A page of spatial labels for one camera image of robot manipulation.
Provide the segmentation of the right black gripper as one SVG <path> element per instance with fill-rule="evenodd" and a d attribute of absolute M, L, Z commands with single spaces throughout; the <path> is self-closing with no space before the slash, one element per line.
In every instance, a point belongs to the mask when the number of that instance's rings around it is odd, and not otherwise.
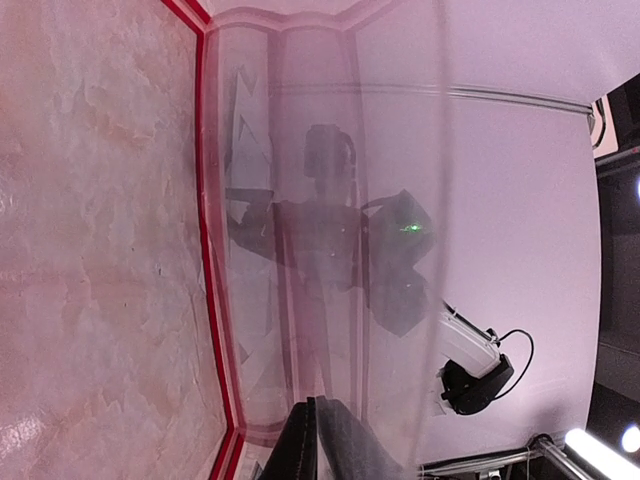
<path fill-rule="evenodd" d="M 246 205 L 239 221 L 227 217 L 229 236 L 239 247 L 340 292 L 362 285 L 360 209 L 326 203 L 316 193 L 302 202 L 277 201 L 273 191 L 257 188 L 229 188 L 227 199 Z"/>

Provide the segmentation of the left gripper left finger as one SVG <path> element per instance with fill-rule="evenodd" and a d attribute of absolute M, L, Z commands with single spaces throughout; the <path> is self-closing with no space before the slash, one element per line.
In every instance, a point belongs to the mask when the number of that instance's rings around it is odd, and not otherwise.
<path fill-rule="evenodd" d="M 315 480 L 318 471 L 316 400 L 296 403 L 281 431 L 260 480 Z"/>

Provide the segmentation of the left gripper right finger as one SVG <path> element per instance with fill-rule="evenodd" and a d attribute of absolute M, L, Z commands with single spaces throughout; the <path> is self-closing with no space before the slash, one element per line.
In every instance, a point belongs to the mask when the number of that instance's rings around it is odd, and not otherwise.
<path fill-rule="evenodd" d="M 337 399 L 315 399 L 319 439 L 334 479 L 404 479 L 405 470 Z"/>

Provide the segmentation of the clear acrylic sheet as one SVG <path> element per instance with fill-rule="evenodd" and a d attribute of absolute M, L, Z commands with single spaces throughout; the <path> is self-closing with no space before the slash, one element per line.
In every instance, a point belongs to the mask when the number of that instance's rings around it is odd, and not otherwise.
<path fill-rule="evenodd" d="M 413 479 L 448 223 L 441 1 L 223 1 L 202 209 L 228 474 Z"/>

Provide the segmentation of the wooden red photo frame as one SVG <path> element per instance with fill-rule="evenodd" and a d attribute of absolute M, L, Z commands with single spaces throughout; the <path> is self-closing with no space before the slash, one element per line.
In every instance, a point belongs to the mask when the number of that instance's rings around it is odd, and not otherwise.
<path fill-rule="evenodd" d="M 196 36 L 196 191 L 204 284 L 225 427 L 211 475 L 252 479 L 287 415 L 277 267 L 243 250 L 233 187 L 265 188 L 273 158 L 269 63 L 275 34 L 254 11 L 215 12 L 200 1 L 169 10 Z"/>

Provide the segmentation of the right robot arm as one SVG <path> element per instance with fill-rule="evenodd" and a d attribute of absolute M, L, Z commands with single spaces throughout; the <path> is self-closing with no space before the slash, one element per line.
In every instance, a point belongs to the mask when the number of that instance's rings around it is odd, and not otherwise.
<path fill-rule="evenodd" d="M 326 322 L 332 293 L 359 289 L 365 307 L 385 331 L 403 337 L 427 316 L 428 281 L 416 265 L 435 245 L 430 216 L 406 190 L 361 207 L 320 198 L 277 202 L 267 189 L 229 188 L 242 202 L 241 220 L 227 219 L 237 246 L 293 270 L 294 310 L 307 322 Z M 500 340 L 482 331 L 448 303 L 440 310 L 441 400 L 470 416 L 500 396 L 514 369 Z"/>

